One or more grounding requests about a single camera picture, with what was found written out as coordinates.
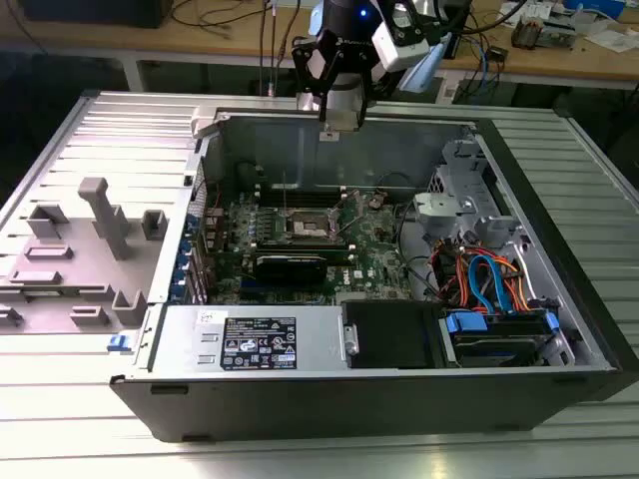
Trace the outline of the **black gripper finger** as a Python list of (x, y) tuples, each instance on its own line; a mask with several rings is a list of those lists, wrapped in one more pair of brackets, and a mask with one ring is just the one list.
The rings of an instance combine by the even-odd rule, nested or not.
[[(327, 97), (333, 84), (333, 38), (320, 35), (315, 40), (299, 40), (293, 44), (292, 54), (297, 73), (299, 91), (311, 94), (319, 100), (319, 119), (326, 119)], [(310, 63), (314, 54), (323, 60), (323, 66), (316, 75)]]
[(369, 102), (373, 99), (373, 82), (371, 78), (371, 73), (361, 73), (360, 74), (360, 109), (357, 115), (357, 124), (362, 126), (366, 117), (366, 112), (368, 108)]

